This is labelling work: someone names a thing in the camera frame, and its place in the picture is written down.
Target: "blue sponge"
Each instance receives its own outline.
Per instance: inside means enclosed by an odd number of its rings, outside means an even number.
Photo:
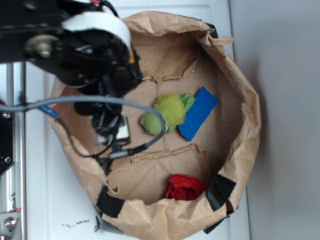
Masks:
[[[195,102],[186,113],[185,122],[178,126],[180,133],[189,141],[209,116],[218,100],[203,86],[195,97]]]

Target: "gray cable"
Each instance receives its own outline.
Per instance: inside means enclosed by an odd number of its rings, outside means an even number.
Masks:
[[[15,106],[7,106],[0,104],[0,111],[9,112],[9,113],[17,113],[17,112],[26,112],[32,109],[38,109],[44,106],[52,105],[52,104],[61,104],[61,103],[69,103],[69,102],[82,102],[82,103],[108,103],[108,104],[116,104],[116,105],[126,105],[133,108],[138,108],[149,112],[151,114],[156,115],[161,122],[161,132],[155,138],[153,138],[150,142],[146,143],[146,147],[150,147],[156,141],[163,137],[166,132],[166,122],[162,115],[152,107],[142,105],[137,102],[128,101],[125,99],[111,97],[111,96],[92,96],[92,95],[72,95],[72,96],[60,96],[49,99],[40,100],[33,103],[27,103],[25,105],[15,105]]]

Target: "green plush toy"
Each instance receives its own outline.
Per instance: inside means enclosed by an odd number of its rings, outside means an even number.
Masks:
[[[162,115],[167,125],[167,131],[172,133],[178,125],[185,122],[186,113],[195,103],[195,97],[187,92],[182,96],[176,93],[169,93],[161,96],[153,105]],[[140,119],[140,124],[152,135],[159,135],[161,132],[161,122],[159,118],[152,114],[146,113]]]

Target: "red cloth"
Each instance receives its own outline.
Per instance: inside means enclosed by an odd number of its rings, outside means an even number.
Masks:
[[[200,179],[183,174],[172,175],[169,184],[165,194],[167,199],[192,201],[207,189],[207,186]]]

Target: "brown paper bag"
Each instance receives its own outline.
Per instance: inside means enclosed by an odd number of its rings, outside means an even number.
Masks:
[[[259,147],[259,98],[223,44],[232,38],[212,38],[206,23],[162,12],[142,12],[124,19],[132,44],[141,57],[144,81],[125,98],[152,106],[167,93],[196,94],[205,86],[218,104],[192,142],[178,130],[166,133],[152,147],[135,156],[117,159],[105,176],[91,158],[74,153],[65,131],[51,124],[74,173],[102,219],[125,235],[143,240],[180,240],[223,220],[234,212],[248,182]],[[56,81],[52,95],[77,94]],[[88,117],[71,103],[54,109],[83,153],[99,150]],[[132,144],[150,140],[139,124],[143,112],[124,107]],[[172,174],[187,174],[209,186],[197,200],[165,199]]]

